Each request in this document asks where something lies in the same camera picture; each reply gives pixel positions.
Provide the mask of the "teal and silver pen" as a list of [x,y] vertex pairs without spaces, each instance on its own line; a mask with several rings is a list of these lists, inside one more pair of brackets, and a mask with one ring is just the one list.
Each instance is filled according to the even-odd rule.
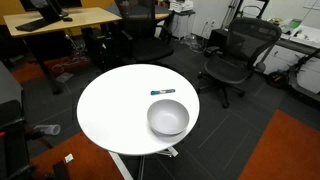
[[166,89],[166,90],[152,90],[150,92],[151,95],[160,95],[160,94],[168,94],[168,93],[174,93],[175,89]]

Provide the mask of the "white bowl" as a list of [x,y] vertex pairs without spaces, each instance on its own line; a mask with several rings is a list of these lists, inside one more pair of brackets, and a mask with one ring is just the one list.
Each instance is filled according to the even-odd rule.
[[189,119],[186,107],[170,99],[154,102],[147,111],[149,126],[163,135],[176,135],[183,132],[189,124]]

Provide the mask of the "round white table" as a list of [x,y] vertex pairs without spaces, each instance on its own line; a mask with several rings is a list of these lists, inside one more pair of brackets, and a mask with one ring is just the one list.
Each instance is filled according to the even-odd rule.
[[[151,95],[152,90],[175,89],[174,93]],[[147,120],[156,101],[175,100],[189,112],[187,128],[176,135],[155,132]],[[147,180],[145,157],[174,154],[174,146],[195,126],[200,112],[198,95],[179,73],[157,65],[133,64],[109,70],[94,79],[81,94],[77,119],[84,134],[99,147],[116,154],[140,158],[138,180]]]

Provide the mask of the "white printer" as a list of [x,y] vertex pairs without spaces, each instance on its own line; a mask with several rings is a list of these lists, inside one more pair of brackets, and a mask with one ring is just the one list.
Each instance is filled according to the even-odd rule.
[[178,13],[193,9],[192,0],[169,0],[169,2],[169,9]]

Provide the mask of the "black mesh office chair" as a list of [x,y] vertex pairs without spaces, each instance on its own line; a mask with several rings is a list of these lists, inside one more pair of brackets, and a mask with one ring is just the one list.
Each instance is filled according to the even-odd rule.
[[198,78],[212,79],[223,92],[222,106],[228,108],[226,88],[238,90],[243,97],[245,91],[237,85],[252,76],[257,57],[273,46],[281,34],[281,29],[268,21],[248,17],[234,19],[229,24],[225,45],[211,46],[211,56],[204,63],[205,71],[199,72]]

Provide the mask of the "clear plastic bottle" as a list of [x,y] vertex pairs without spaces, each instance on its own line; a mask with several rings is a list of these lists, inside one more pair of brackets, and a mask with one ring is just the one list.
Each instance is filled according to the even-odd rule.
[[40,132],[44,133],[45,135],[58,135],[61,131],[61,126],[58,124],[52,125],[36,125],[35,129],[39,130]]

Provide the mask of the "small white card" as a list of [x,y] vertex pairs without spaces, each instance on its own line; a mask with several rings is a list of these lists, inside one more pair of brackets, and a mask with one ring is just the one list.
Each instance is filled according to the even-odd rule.
[[70,154],[68,154],[67,156],[65,156],[65,162],[66,163],[69,163],[69,162],[71,162],[74,158],[73,158],[73,155],[70,153]]

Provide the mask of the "black computer mouse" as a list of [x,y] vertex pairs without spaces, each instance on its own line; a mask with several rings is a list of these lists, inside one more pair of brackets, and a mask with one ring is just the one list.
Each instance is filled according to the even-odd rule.
[[73,21],[73,19],[70,18],[70,17],[63,18],[62,20],[63,20],[64,22],[72,22],[72,21]]

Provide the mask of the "black electric scooter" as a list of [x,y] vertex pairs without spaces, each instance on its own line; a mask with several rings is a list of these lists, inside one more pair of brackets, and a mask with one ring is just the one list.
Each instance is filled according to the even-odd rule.
[[295,91],[299,93],[299,95],[303,95],[319,102],[320,95],[300,86],[297,79],[297,75],[302,66],[319,53],[320,48],[317,48],[310,55],[301,57],[296,64],[290,65],[286,71],[277,70],[270,73],[266,78],[267,83],[275,88],[284,88],[286,86],[291,86]]

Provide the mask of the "black keyboard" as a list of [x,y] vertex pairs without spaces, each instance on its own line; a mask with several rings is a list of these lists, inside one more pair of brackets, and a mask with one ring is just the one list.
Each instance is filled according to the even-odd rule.
[[48,23],[44,19],[35,20],[29,23],[25,23],[19,26],[16,26],[16,29],[19,31],[32,32],[47,26]]

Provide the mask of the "black monitor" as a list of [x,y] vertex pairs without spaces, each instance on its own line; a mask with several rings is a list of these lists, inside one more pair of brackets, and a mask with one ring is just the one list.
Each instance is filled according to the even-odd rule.
[[68,16],[64,8],[81,7],[81,0],[20,0],[26,11],[37,10],[47,22],[57,22]]

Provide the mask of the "white cabinet counter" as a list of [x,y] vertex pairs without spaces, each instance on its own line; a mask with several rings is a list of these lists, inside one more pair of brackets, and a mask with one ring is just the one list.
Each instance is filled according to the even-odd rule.
[[[296,64],[301,57],[310,55],[319,48],[319,28],[307,25],[299,25],[293,28],[289,23],[282,23],[281,30],[283,33],[278,42],[264,50],[254,64],[256,71],[266,76],[277,70],[286,71],[290,65]],[[300,86],[319,94],[319,54],[302,66],[297,79]]]

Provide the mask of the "black chair at left edge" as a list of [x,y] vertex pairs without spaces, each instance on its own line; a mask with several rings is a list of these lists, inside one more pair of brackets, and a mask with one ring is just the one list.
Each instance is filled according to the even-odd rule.
[[1,180],[33,180],[24,132],[25,120],[20,102],[11,100],[0,105]]

